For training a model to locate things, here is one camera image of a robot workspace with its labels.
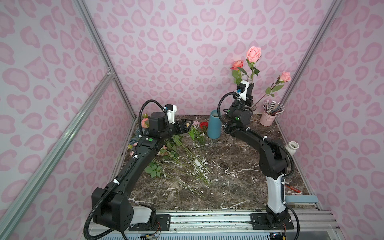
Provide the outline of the pink rose with long stem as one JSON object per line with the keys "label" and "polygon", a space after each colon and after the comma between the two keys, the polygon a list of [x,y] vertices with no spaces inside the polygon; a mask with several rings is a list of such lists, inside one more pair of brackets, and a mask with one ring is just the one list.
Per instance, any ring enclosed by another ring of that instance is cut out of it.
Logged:
{"label": "pink rose with long stem", "polygon": [[246,53],[246,63],[249,69],[251,70],[251,73],[248,74],[247,71],[244,68],[239,68],[244,75],[247,77],[247,80],[250,83],[253,83],[254,76],[258,76],[260,73],[260,70],[256,68],[256,63],[260,60],[262,56],[262,49],[260,47],[252,46],[247,50]]}

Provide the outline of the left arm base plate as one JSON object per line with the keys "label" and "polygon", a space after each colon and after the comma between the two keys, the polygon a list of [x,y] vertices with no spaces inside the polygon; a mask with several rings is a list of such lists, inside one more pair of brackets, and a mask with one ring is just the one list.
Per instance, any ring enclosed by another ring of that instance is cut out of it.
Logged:
{"label": "left arm base plate", "polygon": [[145,224],[135,224],[128,228],[129,232],[154,232],[154,231],[169,231],[171,223],[171,215],[159,215],[150,217]]}

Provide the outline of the light pink carnation flower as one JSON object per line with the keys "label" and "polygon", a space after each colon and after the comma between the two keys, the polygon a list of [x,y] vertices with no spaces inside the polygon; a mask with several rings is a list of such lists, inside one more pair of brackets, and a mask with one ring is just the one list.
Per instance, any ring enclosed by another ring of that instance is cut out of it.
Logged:
{"label": "light pink carnation flower", "polygon": [[200,126],[200,122],[198,122],[198,121],[194,121],[193,124],[192,124],[192,126],[193,126],[194,128],[198,128],[198,127]]}

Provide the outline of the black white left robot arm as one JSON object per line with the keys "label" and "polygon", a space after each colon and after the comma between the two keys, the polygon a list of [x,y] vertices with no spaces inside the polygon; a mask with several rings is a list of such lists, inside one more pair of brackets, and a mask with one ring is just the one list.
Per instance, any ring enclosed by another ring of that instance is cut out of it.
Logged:
{"label": "black white left robot arm", "polygon": [[104,188],[92,193],[92,210],[84,225],[83,235],[87,240],[98,240],[113,231],[124,234],[129,228],[138,231],[162,230],[156,209],[149,206],[132,206],[129,198],[142,173],[158,155],[166,141],[175,135],[186,134],[192,121],[175,120],[177,106],[162,106],[156,100],[148,100],[141,110],[155,103],[161,110],[149,116],[149,127],[140,126],[140,139],[133,147],[128,164]]}

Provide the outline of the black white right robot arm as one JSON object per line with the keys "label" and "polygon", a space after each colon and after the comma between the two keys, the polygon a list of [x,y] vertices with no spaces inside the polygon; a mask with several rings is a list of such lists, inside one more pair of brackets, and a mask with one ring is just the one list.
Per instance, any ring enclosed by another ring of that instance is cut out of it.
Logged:
{"label": "black white right robot arm", "polygon": [[300,231],[300,223],[295,211],[287,205],[285,197],[285,180],[295,171],[292,155],[282,142],[269,140],[250,129],[252,111],[246,105],[239,93],[225,94],[219,101],[223,103],[226,97],[234,98],[225,114],[218,114],[226,134],[241,140],[255,149],[259,154],[259,167],[267,178],[268,202],[266,211],[250,215],[250,224],[254,230],[296,230]]}

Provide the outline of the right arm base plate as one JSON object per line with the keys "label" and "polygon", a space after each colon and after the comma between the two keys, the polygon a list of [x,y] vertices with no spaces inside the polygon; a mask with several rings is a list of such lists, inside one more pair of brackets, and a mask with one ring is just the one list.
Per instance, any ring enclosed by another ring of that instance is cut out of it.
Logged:
{"label": "right arm base plate", "polygon": [[253,230],[293,230],[294,224],[289,214],[258,213],[250,214]]}

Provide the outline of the light pink rose with stem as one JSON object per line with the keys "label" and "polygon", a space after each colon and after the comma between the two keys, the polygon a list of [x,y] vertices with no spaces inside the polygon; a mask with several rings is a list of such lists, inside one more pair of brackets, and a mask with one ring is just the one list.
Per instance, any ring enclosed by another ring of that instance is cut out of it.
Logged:
{"label": "light pink rose with stem", "polygon": [[263,98],[267,96],[272,96],[273,98],[275,97],[275,92],[279,91],[284,87],[286,83],[289,83],[292,80],[291,73],[290,72],[282,72],[278,77],[275,82],[271,84],[270,87],[268,87],[265,90],[265,94],[255,103],[257,105]]}

